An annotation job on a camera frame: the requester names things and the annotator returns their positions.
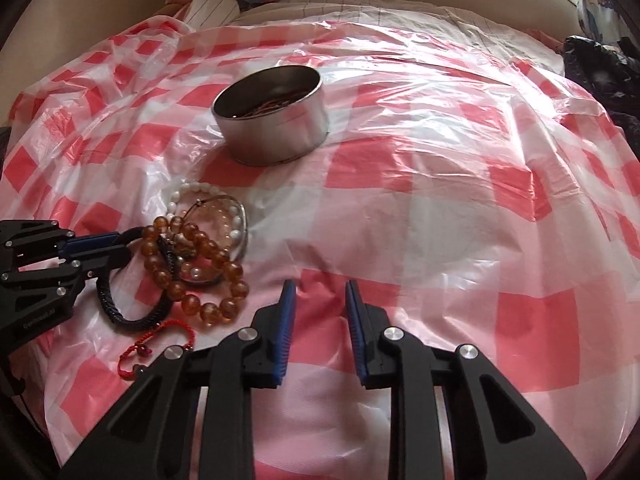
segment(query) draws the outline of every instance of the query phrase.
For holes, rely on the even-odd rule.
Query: plastic tablecloth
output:
[[[330,133],[250,168],[210,113],[238,78],[281,64],[324,78]],[[149,223],[185,179],[245,205],[252,293],[219,342],[298,285],[284,385],[254,392],[257,476],[386,478],[389,393],[354,374],[344,283],[426,344],[477,345],[594,478],[639,415],[640,168],[602,106],[524,59],[408,30],[277,23],[194,32],[156,17],[20,95],[0,217],[78,235]],[[127,317],[158,298],[137,254],[113,277]],[[203,292],[216,301],[223,291]],[[172,316],[185,319],[178,305]],[[167,335],[158,348],[176,338]],[[126,389],[95,288],[41,336],[46,426],[61,462]]]

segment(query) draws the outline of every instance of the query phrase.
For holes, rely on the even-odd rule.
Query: metal tin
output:
[[[271,100],[298,98],[277,110],[246,117]],[[211,111],[231,156],[250,166],[294,160],[316,149],[327,136],[322,76],[309,66],[260,70],[225,89]]]

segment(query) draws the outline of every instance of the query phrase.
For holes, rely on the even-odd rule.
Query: red string bracelet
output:
[[[189,334],[189,341],[187,342],[187,344],[182,345],[182,348],[184,348],[185,351],[187,352],[190,350],[193,350],[193,347],[195,345],[195,339],[196,339],[196,333],[193,331],[193,328],[191,328],[188,324],[178,319],[169,319],[167,321],[162,322],[158,326],[156,326],[153,330],[150,330],[149,332],[147,332],[145,335],[140,337],[135,343],[133,343],[133,345],[131,345],[129,348],[127,348],[124,351],[124,353],[118,359],[118,375],[121,378],[123,378],[126,381],[133,381],[136,378],[136,371],[135,371],[136,367],[134,367],[134,370],[123,370],[122,361],[128,358],[133,352],[136,352],[140,357],[150,357],[153,351],[151,348],[145,345],[145,342],[151,339],[153,336],[155,336],[158,332],[160,332],[161,330],[164,330],[169,326],[178,326],[180,328],[185,329]]]

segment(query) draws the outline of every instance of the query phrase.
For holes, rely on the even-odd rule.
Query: cable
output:
[[[142,229],[142,227],[134,227],[123,232],[118,238],[116,238],[114,245],[129,245],[130,243],[139,240],[142,238]],[[178,269],[175,265],[174,252],[171,251],[167,243],[165,243],[164,239],[161,237],[158,238],[158,247],[160,249],[160,253],[164,256],[164,259],[167,262],[169,272],[171,272],[174,279],[177,280]],[[126,319],[113,302],[109,280],[110,272],[108,270],[103,271],[98,275],[98,279],[95,282],[95,288],[98,292],[98,298],[100,299],[100,306],[102,307],[103,312],[109,318],[109,321],[111,321],[117,328],[126,332],[144,332],[145,330],[150,330],[157,326],[169,315],[174,302],[169,299],[166,291],[163,291],[156,306],[145,317],[137,320]]]
[[[48,440],[49,437],[47,435],[45,435],[44,432],[40,429],[40,425],[36,422],[36,418],[33,416],[33,413],[31,413],[31,410],[27,406],[27,402],[26,402],[26,400],[24,400],[24,397],[22,396],[22,394],[20,394],[19,397],[20,397],[20,400],[22,401],[22,405],[24,406],[24,410],[27,412],[27,415],[29,415],[29,418],[31,419],[31,423],[33,424],[33,427],[35,428],[35,430],[42,437],[44,437],[44,438],[46,438]]]

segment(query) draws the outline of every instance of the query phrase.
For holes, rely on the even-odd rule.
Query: silver bolt head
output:
[[[164,350],[164,357],[171,360],[171,361],[175,361],[176,359],[180,359],[182,357],[182,354],[184,354],[184,348],[182,348],[180,345],[171,345],[169,346],[169,348]]]
[[[404,337],[404,331],[397,326],[390,326],[383,332],[383,335],[389,341],[400,341]]]
[[[460,356],[463,359],[475,359],[478,357],[478,349],[473,345],[462,345],[460,347]]]
[[[247,328],[241,328],[238,330],[238,337],[242,341],[253,341],[258,337],[258,331],[255,328],[251,328],[250,326]]]

